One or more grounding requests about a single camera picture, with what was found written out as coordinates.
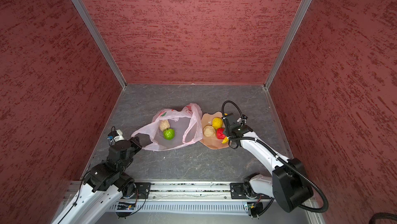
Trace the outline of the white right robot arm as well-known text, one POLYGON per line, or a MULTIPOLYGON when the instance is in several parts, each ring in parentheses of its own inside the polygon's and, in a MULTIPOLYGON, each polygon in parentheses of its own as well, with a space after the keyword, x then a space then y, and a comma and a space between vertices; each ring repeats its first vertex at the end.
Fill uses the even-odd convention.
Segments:
POLYGON ((222 120, 224 134, 231 143, 249 151, 271 173, 271 177, 259 174, 249 179, 249 187, 254 193, 274 198, 287 213, 313 197, 313 188, 304 179, 306 171, 302 162, 278 153, 233 114, 223 116, 222 120))

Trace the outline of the green fake fruit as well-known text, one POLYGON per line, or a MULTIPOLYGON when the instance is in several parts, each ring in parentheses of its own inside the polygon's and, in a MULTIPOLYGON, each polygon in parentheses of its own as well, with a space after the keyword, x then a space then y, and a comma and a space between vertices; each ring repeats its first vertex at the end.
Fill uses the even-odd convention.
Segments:
POLYGON ((172 128, 167 128, 163 131, 163 137, 166 140, 172 140, 175 137, 175 130, 172 128))

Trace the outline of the yellow fake lemon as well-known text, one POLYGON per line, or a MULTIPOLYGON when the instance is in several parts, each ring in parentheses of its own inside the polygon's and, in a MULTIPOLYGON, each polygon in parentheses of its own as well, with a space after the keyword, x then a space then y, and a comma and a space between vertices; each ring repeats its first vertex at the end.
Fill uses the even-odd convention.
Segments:
POLYGON ((215 130, 218 130, 219 128, 222 128, 223 126, 223 120, 219 117, 214 117, 212 120, 212 127, 215 130))

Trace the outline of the small cream fake pear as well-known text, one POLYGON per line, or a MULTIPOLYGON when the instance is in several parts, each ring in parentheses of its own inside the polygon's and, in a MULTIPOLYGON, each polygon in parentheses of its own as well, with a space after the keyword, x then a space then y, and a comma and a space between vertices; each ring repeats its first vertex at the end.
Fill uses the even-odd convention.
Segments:
POLYGON ((167 130, 169 128, 170 128, 170 123, 167 119, 160 121, 159 129, 161 132, 164 132, 165 130, 167 130))

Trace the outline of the yellow fake banana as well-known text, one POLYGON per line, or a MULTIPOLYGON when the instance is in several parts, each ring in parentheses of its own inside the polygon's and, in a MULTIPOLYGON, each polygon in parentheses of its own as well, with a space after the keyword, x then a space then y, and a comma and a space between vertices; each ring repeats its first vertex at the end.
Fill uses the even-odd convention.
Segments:
POLYGON ((225 138, 222 140, 222 144, 225 144, 225 143, 228 143, 228 142, 229 142, 228 137, 225 137, 225 138))

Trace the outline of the pink plastic bag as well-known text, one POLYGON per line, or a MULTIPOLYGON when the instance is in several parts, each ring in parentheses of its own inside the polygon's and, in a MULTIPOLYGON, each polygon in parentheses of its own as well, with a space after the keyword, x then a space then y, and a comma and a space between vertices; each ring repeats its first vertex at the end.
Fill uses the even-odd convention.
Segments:
POLYGON ((143 149, 147 151, 179 149, 203 139, 202 115, 200 106, 195 103, 186 105, 181 111, 162 109, 155 114, 151 123, 141 127, 131 136, 148 135, 151 142, 143 146, 143 149), (163 120, 167 120, 170 128, 175 132, 175 136, 170 140, 166 139, 163 131, 160 130, 163 120))

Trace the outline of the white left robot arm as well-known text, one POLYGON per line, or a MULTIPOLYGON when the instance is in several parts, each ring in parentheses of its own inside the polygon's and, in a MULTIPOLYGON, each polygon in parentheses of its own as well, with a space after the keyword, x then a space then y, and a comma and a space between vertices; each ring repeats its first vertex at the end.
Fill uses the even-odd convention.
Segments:
POLYGON ((79 190, 53 223, 94 224, 122 198, 132 198, 133 203, 137 203, 139 190, 125 170, 141 149, 138 137, 118 140, 111 145, 106 160, 86 173, 79 190))

